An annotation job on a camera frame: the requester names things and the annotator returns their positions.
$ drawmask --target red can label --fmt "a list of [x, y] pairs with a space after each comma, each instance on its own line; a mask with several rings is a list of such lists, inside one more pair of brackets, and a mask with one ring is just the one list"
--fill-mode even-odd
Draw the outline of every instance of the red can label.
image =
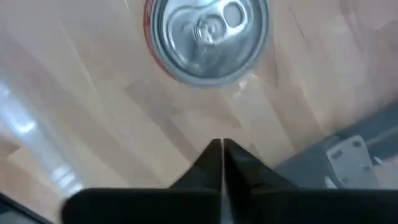
[[143, 20], [145, 40], [147, 42], [149, 52], [155, 59], [156, 63], [162, 68], [164, 72], [166, 72], [168, 75], [172, 77], [172, 74], [166, 69], [166, 66], [162, 63], [161, 59], [158, 58], [155, 52], [154, 43], [152, 41], [152, 29], [150, 28], [150, 24], [152, 22], [152, 8], [154, 7], [155, 2], [156, 0], [147, 0], [145, 3], [144, 20]]

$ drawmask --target metal plate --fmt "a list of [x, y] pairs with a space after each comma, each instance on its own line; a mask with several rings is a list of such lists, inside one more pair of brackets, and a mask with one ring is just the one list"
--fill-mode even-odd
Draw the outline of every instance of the metal plate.
[[336, 178], [346, 188], [377, 189], [379, 181], [366, 143], [354, 136], [333, 146], [326, 152]]

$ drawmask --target wooden floor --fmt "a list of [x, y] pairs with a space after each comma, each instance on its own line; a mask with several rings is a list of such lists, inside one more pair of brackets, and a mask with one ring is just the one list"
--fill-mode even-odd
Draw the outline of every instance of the wooden floor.
[[0, 2], [0, 82], [85, 187], [167, 187], [212, 138], [274, 167], [398, 99], [396, 0], [269, 0], [263, 58], [212, 89], [155, 63], [144, 3]]
[[0, 193], [56, 223], [66, 196], [4, 127], [0, 131]]

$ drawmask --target black object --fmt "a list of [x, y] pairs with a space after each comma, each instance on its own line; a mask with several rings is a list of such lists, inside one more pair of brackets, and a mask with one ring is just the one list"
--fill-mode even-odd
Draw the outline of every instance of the black object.
[[81, 191], [63, 206], [64, 224], [221, 223], [228, 221], [228, 201], [234, 223], [398, 222], [398, 191], [298, 189], [234, 141], [223, 141], [212, 140], [169, 189]]

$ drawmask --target soda can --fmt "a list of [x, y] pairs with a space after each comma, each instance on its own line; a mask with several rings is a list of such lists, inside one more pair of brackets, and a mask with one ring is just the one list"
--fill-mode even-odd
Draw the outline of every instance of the soda can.
[[147, 0], [144, 33], [156, 62], [195, 86], [234, 82], [264, 51], [266, 0]]

